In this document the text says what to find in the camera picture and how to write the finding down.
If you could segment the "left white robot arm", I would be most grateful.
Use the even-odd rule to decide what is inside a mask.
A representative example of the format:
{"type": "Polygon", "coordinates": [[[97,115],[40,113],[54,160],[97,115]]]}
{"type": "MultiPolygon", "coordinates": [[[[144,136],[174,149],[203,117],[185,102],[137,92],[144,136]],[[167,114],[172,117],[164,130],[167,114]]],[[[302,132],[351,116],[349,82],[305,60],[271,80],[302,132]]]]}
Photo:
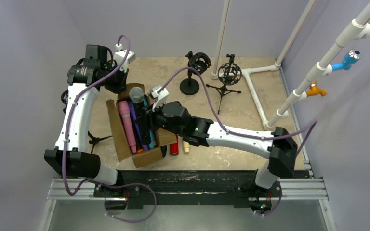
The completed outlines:
{"type": "Polygon", "coordinates": [[[135,59],[135,53],[123,50],[122,45],[116,45],[116,49],[109,60],[109,48],[87,45],[85,57],[67,73],[67,105],[62,129],[54,148],[44,153],[45,161],[63,177],[88,178],[107,185],[117,182],[118,172],[106,167],[98,155],[88,150],[89,124],[100,88],[116,94],[125,92],[128,65],[135,59]]]}

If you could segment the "round base microphone stand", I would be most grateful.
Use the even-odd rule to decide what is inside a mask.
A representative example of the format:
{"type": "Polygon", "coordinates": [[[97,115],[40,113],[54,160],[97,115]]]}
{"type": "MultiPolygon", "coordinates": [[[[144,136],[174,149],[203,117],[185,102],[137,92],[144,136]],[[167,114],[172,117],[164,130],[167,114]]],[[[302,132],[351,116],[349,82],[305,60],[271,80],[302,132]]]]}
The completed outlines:
{"type": "Polygon", "coordinates": [[[187,66],[193,70],[188,69],[187,79],[182,80],[180,83],[180,91],[185,95],[194,95],[199,91],[199,84],[197,80],[193,79],[193,75],[196,73],[203,74],[211,66],[211,60],[203,52],[193,53],[189,51],[185,57],[188,58],[187,66]]]}

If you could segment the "brown cardboard box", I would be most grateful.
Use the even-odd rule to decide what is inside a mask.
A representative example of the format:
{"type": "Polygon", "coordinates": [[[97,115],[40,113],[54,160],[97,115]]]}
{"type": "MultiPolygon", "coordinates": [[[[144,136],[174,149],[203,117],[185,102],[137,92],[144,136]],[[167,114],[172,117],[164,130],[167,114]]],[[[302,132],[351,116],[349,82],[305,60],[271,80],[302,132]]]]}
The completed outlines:
{"type": "Polygon", "coordinates": [[[108,110],[109,122],[111,133],[113,136],[114,146],[119,161],[126,159],[132,159],[136,168],[145,167],[151,165],[157,161],[163,159],[161,146],[169,146],[174,144],[177,139],[173,133],[158,129],[156,135],[156,147],[139,153],[134,153],[132,147],[129,144],[129,140],[133,140],[131,136],[127,135],[124,128],[124,122],[119,113],[119,102],[129,99],[129,90],[133,87],[140,87],[145,89],[143,84],[139,83],[128,83],[126,85],[127,90],[122,94],[119,94],[116,100],[107,100],[106,106],[108,110]]]}

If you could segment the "red glitter microphone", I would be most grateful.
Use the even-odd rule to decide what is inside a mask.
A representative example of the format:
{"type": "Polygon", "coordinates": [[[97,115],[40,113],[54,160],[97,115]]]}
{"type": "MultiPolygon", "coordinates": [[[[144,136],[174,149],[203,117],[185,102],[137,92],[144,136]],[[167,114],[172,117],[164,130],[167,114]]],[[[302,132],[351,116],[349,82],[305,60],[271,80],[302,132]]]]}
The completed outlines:
{"type": "Polygon", "coordinates": [[[177,156],[179,154],[178,135],[175,135],[175,143],[170,144],[170,155],[177,156]]]}

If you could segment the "cream microphone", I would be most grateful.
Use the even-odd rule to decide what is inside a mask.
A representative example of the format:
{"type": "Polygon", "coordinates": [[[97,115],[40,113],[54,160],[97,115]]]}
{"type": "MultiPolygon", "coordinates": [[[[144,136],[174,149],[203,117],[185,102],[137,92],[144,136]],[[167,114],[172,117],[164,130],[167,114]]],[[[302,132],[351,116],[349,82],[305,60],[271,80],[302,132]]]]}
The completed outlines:
{"type": "Polygon", "coordinates": [[[184,154],[190,153],[190,144],[185,140],[183,140],[183,152],[184,154]]]}

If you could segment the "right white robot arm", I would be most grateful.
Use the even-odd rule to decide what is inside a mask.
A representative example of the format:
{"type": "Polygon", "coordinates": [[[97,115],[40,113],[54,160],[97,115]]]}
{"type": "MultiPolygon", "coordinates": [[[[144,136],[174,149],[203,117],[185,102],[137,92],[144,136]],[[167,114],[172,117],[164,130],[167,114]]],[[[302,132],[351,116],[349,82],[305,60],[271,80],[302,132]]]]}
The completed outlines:
{"type": "Polygon", "coordinates": [[[137,122],[145,131],[164,129],[192,146],[227,147],[246,151],[266,159],[257,171],[255,184],[269,189],[279,178],[294,175],[298,146],[288,131],[254,131],[224,126],[217,121],[192,116],[178,101],[138,108],[137,122]]]}

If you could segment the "tripod shock mount stand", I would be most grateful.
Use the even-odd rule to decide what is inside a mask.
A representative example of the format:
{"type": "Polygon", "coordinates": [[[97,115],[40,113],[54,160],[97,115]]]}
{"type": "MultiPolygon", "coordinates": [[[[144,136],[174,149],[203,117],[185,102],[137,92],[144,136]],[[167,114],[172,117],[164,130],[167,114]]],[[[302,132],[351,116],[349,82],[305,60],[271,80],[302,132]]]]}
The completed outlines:
{"type": "Polygon", "coordinates": [[[218,69],[218,71],[222,70],[222,74],[218,75],[218,79],[222,83],[221,87],[212,86],[209,84],[206,84],[205,86],[207,88],[214,88],[217,90],[217,92],[220,94],[220,102],[219,107],[217,110],[217,114],[220,113],[220,108],[222,104],[222,99],[224,96],[230,94],[230,93],[237,93],[241,94],[242,91],[240,90],[230,90],[227,87],[233,86],[241,80],[242,77],[242,70],[241,68],[235,63],[235,55],[234,54],[227,54],[227,58],[229,58],[228,62],[221,65],[218,69]]]}

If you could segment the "black glitter microphone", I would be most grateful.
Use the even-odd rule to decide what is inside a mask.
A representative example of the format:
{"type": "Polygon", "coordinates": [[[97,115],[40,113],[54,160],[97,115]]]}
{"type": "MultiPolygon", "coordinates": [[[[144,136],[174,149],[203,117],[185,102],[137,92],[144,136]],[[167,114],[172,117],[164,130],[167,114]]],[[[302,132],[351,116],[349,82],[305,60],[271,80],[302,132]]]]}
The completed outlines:
{"type": "Polygon", "coordinates": [[[144,110],[144,97],[145,93],[140,87],[133,87],[129,91],[129,98],[133,103],[136,114],[136,119],[134,120],[134,122],[138,125],[141,144],[144,146],[148,146],[151,143],[151,138],[146,112],[144,110]]]}

